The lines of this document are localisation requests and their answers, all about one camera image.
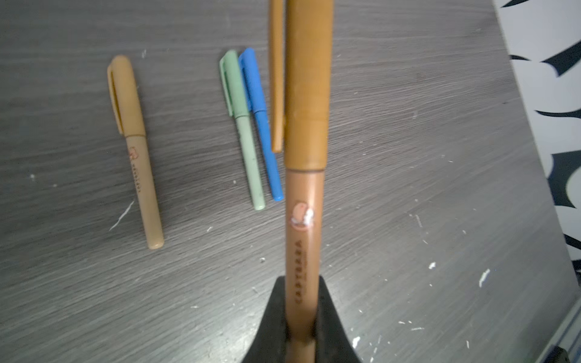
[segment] zebra print pattern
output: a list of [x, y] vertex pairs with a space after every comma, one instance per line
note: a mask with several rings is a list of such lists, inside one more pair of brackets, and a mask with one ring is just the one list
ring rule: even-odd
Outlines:
[[493, 2], [581, 281], [581, 1]]

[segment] blue pen clip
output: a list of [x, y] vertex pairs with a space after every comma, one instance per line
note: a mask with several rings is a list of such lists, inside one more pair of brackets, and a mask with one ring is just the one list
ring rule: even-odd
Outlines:
[[266, 101], [260, 82], [260, 72], [254, 49], [246, 48], [238, 58], [240, 69], [242, 70], [242, 80], [248, 102], [248, 109], [254, 113], [257, 129], [260, 135], [260, 144], [262, 154], [264, 155], [264, 164], [268, 175], [268, 183], [274, 200], [284, 199], [282, 193], [281, 177], [278, 174], [277, 158], [272, 152], [270, 144], [270, 127], [268, 126], [268, 115], [266, 110]]

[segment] beige pen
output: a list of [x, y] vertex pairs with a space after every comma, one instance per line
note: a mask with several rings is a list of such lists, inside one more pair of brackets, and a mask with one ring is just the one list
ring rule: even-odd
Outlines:
[[141, 218], [144, 222], [147, 245], [149, 249], [155, 250], [161, 248], [164, 242], [162, 221], [159, 217], [153, 185], [144, 119], [129, 58], [123, 55], [113, 58], [107, 68], [107, 79], [117, 127], [127, 142], [131, 173], [135, 182]]

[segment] yellow pen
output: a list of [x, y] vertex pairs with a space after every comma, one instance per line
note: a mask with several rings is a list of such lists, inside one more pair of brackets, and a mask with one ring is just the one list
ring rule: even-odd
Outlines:
[[127, 142], [131, 173], [135, 182], [147, 244], [151, 250], [158, 249], [164, 242], [162, 221], [159, 217], [145, 139], [144, 120], [137, 97], [137, 85], [131, 62], [126, 56], [118, 55], [113, 58], [107, 67], [107, 80], [117, 128]]
[[280, 152], [284, 140], [286, 166], [285, 309], [290, 333], [286, 361], [311, 363], [327, 166], [333, 0], [287, 0], [286, 18], [283, 80], [283, 1], [271, 0], [272, 151]]

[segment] pen cap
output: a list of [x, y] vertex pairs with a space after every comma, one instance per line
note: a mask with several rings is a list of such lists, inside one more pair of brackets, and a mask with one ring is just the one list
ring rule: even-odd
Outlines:
[[288, 0], [286, 6], [285, 165], [327, 165], [333, 0]]
[[235, 51], [229, 50], [220, 59], [220, 77], [224, 87], [224, 96], [230, 116], [238, 118], [240, 116], [250, 116], [246, 105], [244, 85], [242, 75], [238, 66], [238, 55]]
[[109, 93], [119, 133], [127, 136], [145, 136], [145, 126], [133, 68], [129, 58], [118, 55], [107, 68]]
[[260, 72], [258, 70], [258, 62], [256, 61], [256, 54], [254, 49], [246, 48], [240, 57], [240, 71], [242, 72], [242, 80], [246, 84], [248, 90], [249, 108], [252, 112], [266, 111], [266, 103], [264, 101], [264, 93], [262, 91], [262, 84], [260, 83]]

